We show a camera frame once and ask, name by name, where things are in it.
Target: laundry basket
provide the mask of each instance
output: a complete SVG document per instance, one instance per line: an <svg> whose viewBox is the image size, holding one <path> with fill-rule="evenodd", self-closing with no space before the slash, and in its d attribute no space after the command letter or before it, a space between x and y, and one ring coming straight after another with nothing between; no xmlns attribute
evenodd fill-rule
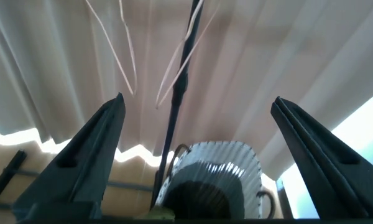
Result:
<svg viewBox="0 0 373 224"><path fill-rule="evenodd" d="M169 167L155 205L174 211L176 218L262 218L261 167L250 146L237 141L199 142Z"/></svg>

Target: hanging string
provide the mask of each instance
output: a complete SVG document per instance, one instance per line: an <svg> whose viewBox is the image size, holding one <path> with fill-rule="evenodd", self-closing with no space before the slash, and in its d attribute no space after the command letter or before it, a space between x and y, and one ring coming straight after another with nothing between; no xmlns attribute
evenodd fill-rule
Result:
<svg viewBox="0 0 373 224"><path fill-rule="evenodd" d="M116 59L117 65L118 65L119 68L120 68L120 71L121 71L121 73L122 73L122 75L123 75L123 78L124 78L124 80L126 81L126 85L127 85L128 89L129 89L131 95L134 96L134 95L136 94L136 90L137 90L137 78L136 78L137 75L136 75L136 70L135 70L135 67L136 67L136 66L135 66L135 63L134 63L134 51L131 52L131 55L132 55L132 56L131 56L131 57L132 57L131 60L132 60L132 63L133 63L133 69L134 69L134 78L135 78L135 80L134 80L135 85L134 85L134 86L135 86L135 91L133 91L132 88L131 88L131 86L130 86L129 80L127 79L126 74L124 73L123 67L122 67L122 65L121 65L121 63L120 63L120 61L119 61L119 58L118 58L117 55L116 55L116 52L115 52L115 50L114 50L114 48L113 48L113 45L112 45L111 40L109 39L109 35L108 35L108 33L106 32L106 29L105 29L105 27L104 27L104 24L101 22L101 19L99 19L97 13L95 12L94 8L91 6L90 2L89 2L88 0L86 0L86 2L87 2L88 7L90 7L91 12L94 14L95 18L97 18L97 21L98 21L98 23L100 24L102 30L104 31L104 35L105 35L105 37L106 37L106 40L108 41L108 44L109 44L109 46L110 46L110 48L111 48L111 50L112 50L112 53L113 53L114 58ZM121 6L121 17L122 17L122 21L123 21L124 25L127 27L126 23L124 22L124 18L123 18L123 16L122 16L122 6ZM129 33L128 33L128 28L126 28L126 33L127 33L127 39L129 40L129 46L130 46L130 51L131 51L132 46L131 46L130 35L129 35Z"/></svg>
<svg viewBox="0 0 373 224"><path fill-rule="evenodd" d="M175 49L175 51L174 51L174 53L173 53L172 58L170 59L170 62L169 62L168 65L167 65L166 72L164 73L164 76L163 76L162 82L160 83L159 92L157 93L157 96L156 96L156 108L159 107L159 105L158 105L158 102L159 102L159 96L160 96L160 92L162 91L162 88L163 88L164 82L166 81L166 79L167 79L167 77L168 77L168 74L170 73L170 69L171 69L171 67L173 66L174 60L175 60L175 58L177 57L177 54L178 54L178 52L180 51L181 46L185 43L185 41L188 40L189 36L191 36L193 25L195 24L195 20L196 20L196 17L197 17L197 15L198 15L198 12L199 12L201 6L203 5L203 1L204 1L204 0L200 0L200 1L198 2L198 5L196 6L196 8L195 8L195 10L193 11L193 14L192 14L192 16L191 16L190 23L189 23L189 25L188 25L188 30L186 31L186 35L185 35L185 37L180 41L180 43L178 44L177 48Z"/></svg>
<svg viewBox="0 0 373 224"><path fill-rule="evenodd" d="M166 77L167 77L166 74L165 74L165 76L163 77L162 83L160 84L159 92L157 93L157 97L156 97L156 108L158 108L158 107L163 103L163 101L166 99L167 95L170 93L170 90L172 89L172 87L174 86L175 82L177 81L177 79L178 79L179 76L181 75L182 70L183 70L183 69L185 68L185 66L187 65L189 59L190 59L191 56L192 56L192 53L195 51L196 47L198 46L198 44L199 44L201 38L202 38L203 35L205 34L205 32L206 32L207 28L209 27L211 21L214 19L214 16L216 15L216 13L217 13L217 11L218 11L219 6L220 6L220 4L217 5L216 10L214 11L213 15L210 17L209 22L207 23L206 27L203 29L201 35L199 36L198 40L197 40L196 43L194 44L194 46L193 46L191 52L190 52L190 53L188 54L188 56L186 57L184 63L182 64L182 66L181 66L180 69L178 70L177 74L175 75L175 78L173 79L171 85L169 86L169 88L168 88L167 91L165 92L165 94L164 94L164 96L162 97L162 99L159 101L159 96L160 96L161 88L162 88L162 85L163 85L163 83L165 82L165 79L166 79Z"/></svg>

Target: ceiling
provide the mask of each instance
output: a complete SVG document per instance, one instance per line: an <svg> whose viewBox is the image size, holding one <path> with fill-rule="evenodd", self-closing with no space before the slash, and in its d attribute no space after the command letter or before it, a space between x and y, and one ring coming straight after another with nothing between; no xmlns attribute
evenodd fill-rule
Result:
<svg viewBox="0 0 373 224"><path fill-rule="evenodd" d="M90 3L134 83L119 2ZM269 113L277 96L330 129L373 96L373 0L206 0L198 36L218 4L191 58L173 147L243 141L276 178L293 163ZM135 96L85 1L0 1L2 135L37 128L42 141L61 143L120 91L126 101L120 150L141 144L160 155L171 96L159 109L155 100L185 36L191 1L124 1L123 8L136 58Z"/></svg>

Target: white cord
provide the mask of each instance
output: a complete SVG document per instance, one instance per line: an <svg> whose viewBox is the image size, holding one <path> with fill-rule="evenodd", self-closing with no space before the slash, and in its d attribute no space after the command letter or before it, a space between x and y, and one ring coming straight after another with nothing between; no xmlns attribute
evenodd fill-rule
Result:
<svg viewBox="0 0 373 224"><path fill-rule="evenodd" d="M114 58L116 59L117 65L119 66L120 71L121 71L122 74L123 74L124 80L126 81L127 87L128 87L128 89L129 89L131 95L134 96L135 92L132 90L132 88L131 88L131 86L130 86L130 83L129 83L129 80L127 79L126 74L124 73L123 67L122 67L122 65L121 65L121 63L120 63L120 61L119 61L119 58L118 58L117 55L116 55L116 52L114 51L114 48L113 48L113 46L112 46L112 42L111 42L111 40L109 39L109 36L108 36L108 33L106 32L106 29L105 29L105 27L104 27L104 24L101 22L101 19L99 19L97 13L95 12L94 8L91 6L90 2L89 2L88 0L86 0L86 2L87 2L87 5L90 7L91 12L94 14L95 18L97 18L99 24L101 25L101 28L102 28L102 30L104 31L104 34L105 34L106 40L108 40L108 44L109 44L109 46L111 47L111 50L112 50L113 56L114 56Z"/></svg>
<svg viewBox="0 0 373 224"><path fill-rule="evenodd" d="M173 82L172 84L169 86L169 88L167 89L167 91L165 92L164 96L162 97L162 99L159 101L158 103L158 99L159 99L159 96L160 96L160 91L161 91L161 87L162 87L162 84L164 83L164 79L165 77L163 78L162 80L162 83L160 84L160 89L159 89L159 92L157 93L157 97L156 97L156 108L158 108L164 101L164 99L166 99L167 95L170 93L170 90L172 89L172 87L174 86L175 82L177 81L178 77L180 76L182 70L184 69L184 67L187 65L189 59L191 58L192 56L192 53L193 51L196 49L196 47L198 46L199 44L199 41L201 40L201 38L203 37L203 35L205 34L207 28L209 27L211 21L213 20L214 16L216 15L218 9L219 9L219 6L220 6L220 3L217 5L217 8L216 10L214 11L213 15L211 16L209 22L207 23L206 27L203 29L201 35L199 36L198 40L196 41L196 43L194 44L194 46L192 47L191 49L191 52L188 54L188 56L186 57L184 63L182 64L182 66L180 67L180 69L178 70L177 72L177 75L175 76L175 78L173 79Z"/></svg>
<svg viewBox="0 0 373 224"><path fill-rule="evenodd" d="M122 0L119 0L119 5L120 5L120 17L122 18L124 28L126 28L126 34L127 34L127 41L129 43L129 48L130 48L130 56L131 56L131 63L132 63L132 69L134 71L134 94L137 93L137 72L136 72L136 56L134 55L134 48L132 47L132 42L131 42L131 36L130 36L130 31L129 27L127 26L125 20L124 20L124 15L123 15L123 2Z"/></svg>
<svg viewBox="0 0 373 224"><path fill-rule="evenodd" d="M196 8L195 8L195 10L193 11L193 14L192 14L192 16L191 16L190 23L189 23L189 26L188 26L188 30L186 31L186 35L185 35L185 37L180 41L180 43L178 44L177 48L175 49L175 51L174 51L174 53L173 53L172 58L170 59L170 62L169 62L168 65L167 65L166 72L164 73L164 76L163 76L162 82L160 83L159 92L157 93L157 96L156 96L156 108L159 107L159 105L158 105L158 102L159 102L159 96L160 96L160 92L162 92L162 88L163 88L164 82L166 81L166 79L167 79L167 77L168 77L168 74L170 73L170 69L171 69L171 67L173 66L173 63L174 63L175 58L177 57L178 51L180 51L181 46L185 43L185 41L188 40L189 36L191 36L192 28L193 28L193 25L194 25L194 23L195 23L195 19L196 19L197 15L198 15L198 12L199 12L201 6L203 5L203 1L204 1L204 0L200 0L200 1L198 2L198 5L196 6Z"/></svg>

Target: white wire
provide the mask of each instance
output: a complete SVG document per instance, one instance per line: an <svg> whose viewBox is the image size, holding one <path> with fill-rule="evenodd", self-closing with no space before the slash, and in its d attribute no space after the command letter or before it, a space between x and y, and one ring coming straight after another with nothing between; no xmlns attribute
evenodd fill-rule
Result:
<svg viewBox="0 0 373 224"><path fill-rule="evenodd" d="M188 30L186 31L186 35L185 37L180 41L180 43L178 44L177 48L175 49L174 53L173 53L173 56L172 58L170 59L170 62L168 63L167 65L167 68L166 68L166 72L164 73L164 76L163 76L163 79L162 79L162 82L160 83L160 87L159 87L159 92L157 93L157 96L156 96L156 108L158 108L158 102L159 102L159 96L160 96L160 92L162 92L162 88L163 88L163 85L168 77L168 74L170 73L170 69L171 67L173 66L173 63L174 63L174 60L175 58L177 57L177 54L178 52L180 51L181 49L181 46L185 43L185 41L188 40L189 36L191 36L191 33L192 33L192 28L193 28L193 25L195 23L195 20L196 20L196 17L198 15L198 12L201 8L201 6L203 5L203 1L204 0L200 0L198 2L198 5L196 6L195 10L193 11L193 14L191 16L191 19L190 19L190 23L188 25Z"/></svg>
<svg viewBox="0 0 373 224"><path fill-rule="evenodd" d="M201 38L203 37L203 35L205 34L207 28L209 27L211 21L214 19L214 16L216 15L218 9L219 9L219 6L220 6L220 3L217 5L217 8L216 10L214 11L213 15L211 16L209 22L207 23L206 27L203 29L201 35L199 36L198 40L196 41L196 43L194 44L194 46L192 47L191 49L191 52L188 54L188 56L186 57L184 63L182 64L182 66L180 67L180 69L178 70L177 74L175 75L175 78L173 79L172 81L172 84L169 86L169 88L167 89L167 91L165 92L164 96L162 97L162 99L158 102L158 100L156 101L156 108L158 108L164 101L164 99L166 99L167 95L170 93L170 90L172 89L172 87L174 86L175 82L177 81L178 77L180 76L182 70L184 69L185 65L188 63L189 59L191 58L192 56L192 53L193 51L196 49L196 47L198 46L199 44L199 41L201 40Z"/></svg>
<svg viewBox="0 0 373 224"><path fill-rule="evenodd" d="M106 29L105 29L105 27L104 27L104 24L101 22L101 19L99 19L97 13L95 12L94 8L91 6L90 2L89 2L88 0L86 0L86 2L87 2L88 7L90 7L91 12L94 14L95 18L97 18L99 24L101 25L101 28L102 28L102 30L104 31L104 35L105 35L105 37L106 37L106 40L108 40L108 44L109 44L109 46L111 47L111 50L112 50L113 56L114 56L114 58L116 59L117 65L119 66L120 71L121 71L122 74L123 74L124 80L126 81L127 87L128 87L128 89L129 89L131 95L134 96L134 92L133 92L133 90L132 90L132 88L131 88L131 86L130 86L130 83L129 83L129 80L127 79L127 77L126 77L126 74L124 73L123 67L122 67L122 65L121 65L121 63L120 63L120 61L119 61L119 59L118 59L118 57L117 57L117 55L116 55L116 52L114 51L114 48L113 48L113 46L112 46L112 42L111 42L111 40L109 39L109 36L108 36L108 33L106 32Z"/></svg>
<svg viewBox="0 0 373 224"><path fill-rule="evenodd" d="M126 34L127 34L127 41L129 43L129 48L130 48L130 56L131 56L131 63L132 63L132 69L134 71L134 94L137 93L137 72L136 72L136 56L134 55L134 48L132 47L132 42L131 42L131 36L130 36L130 31L129 27L127 26L125 20L124 20L124 15L123 15L123 2L122 0L119 0L119 5L120 5L120 17L122 18L124 28L126 28Z"/></svg>

